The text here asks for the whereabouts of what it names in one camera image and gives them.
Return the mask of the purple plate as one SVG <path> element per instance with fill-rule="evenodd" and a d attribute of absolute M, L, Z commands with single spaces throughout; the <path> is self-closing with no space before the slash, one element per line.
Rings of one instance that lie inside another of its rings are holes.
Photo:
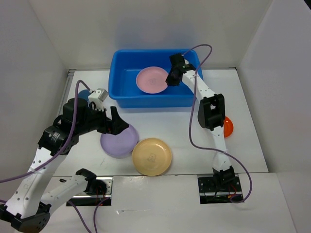
<path fill-rule="evenodd" d="M 138 132 L 132 125 L 129 125 L 118 135 L 102 134 L 100 138 L 103 151 L 110 157 L 117 159 L 130 156 L 137 143 Z"/>

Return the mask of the pink plate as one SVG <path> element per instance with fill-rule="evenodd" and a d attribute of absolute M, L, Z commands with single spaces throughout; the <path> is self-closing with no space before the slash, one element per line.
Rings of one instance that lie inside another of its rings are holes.
<path fill-rule="evenodd" d="M 167 89 L 167 77 L 168 72 L 163 68 L 147 67 L 138 73 L 136 84 L 144 93 L 157 94 Z"/>

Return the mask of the yellow plate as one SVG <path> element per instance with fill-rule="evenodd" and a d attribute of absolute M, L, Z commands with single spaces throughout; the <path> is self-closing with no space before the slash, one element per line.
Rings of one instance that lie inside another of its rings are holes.
<path fill-rule="evenodd" d="M 146 138 L 137 143 L 132 151 L 132 161 L 136 170 L 146 176 L 165 173 L 172 162 L 170 147 L 158 138 Z"/>

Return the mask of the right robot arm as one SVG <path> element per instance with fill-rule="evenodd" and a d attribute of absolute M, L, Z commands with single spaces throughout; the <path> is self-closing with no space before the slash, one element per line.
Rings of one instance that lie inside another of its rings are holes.
<path fill-rule="evenodd" d="M 224 136 L 225 98 L 216 94 L 196 73 L 194 65 L 177 53 L 169 57 L 171 70 L 166 79 L 168 86 L 185 84 L 199 102 L 197 119 L 203 129 L 210 130 L 214 141 L 215 156 L 213 158 L 213 185 L 218 191 L 223 191 L 235 178 L 234 168 L 226 153 Z"/>

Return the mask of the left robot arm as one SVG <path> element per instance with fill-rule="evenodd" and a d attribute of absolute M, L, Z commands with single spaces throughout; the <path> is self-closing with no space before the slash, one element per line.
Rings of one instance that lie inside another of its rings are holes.
<path fill-rule="evenodd" d="M 111 118 L 105 110 L 90 108 L 87 101 L 72 98 L 63 106 L 51 126 L 45 129 L 38 142 L 35 158 L 14 195 L 0 206 L 0 218 L 22 233 L 39 233 L 47 225 L 52 213 L 79 193 L 106 191 L 104 182 L 96 174 L 82 168 L 67 181 L 45 192 L 55 171 L 79 142 L 79 136 L 97 131 L 118 135 L 129 127 L 112 106 Z"/>

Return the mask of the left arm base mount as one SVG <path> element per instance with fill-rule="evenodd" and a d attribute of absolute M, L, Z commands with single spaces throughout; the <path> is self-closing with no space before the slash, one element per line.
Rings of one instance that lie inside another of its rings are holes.
<path fill-rule="evenodd" d="M 97 206 L 102 200 L 105 199 L 101 206 L 111 205 L 111 195 L 113 186 L 113 177 L 98 177 L 98 185 L 89 193 L 82 192 L 73 196 L 70 201 L 77 207 L 79 206 Z"/>

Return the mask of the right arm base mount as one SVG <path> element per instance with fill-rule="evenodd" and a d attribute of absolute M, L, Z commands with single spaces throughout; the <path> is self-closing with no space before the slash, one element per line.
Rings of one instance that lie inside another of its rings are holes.
<path fill-rule="evenodd" d="M 238 176 L 233 183 L 218 188 L 211 175 L 198 176 L 200 204 L 230 203 L 230 200 L 243 200 L 242 188 Z"/>

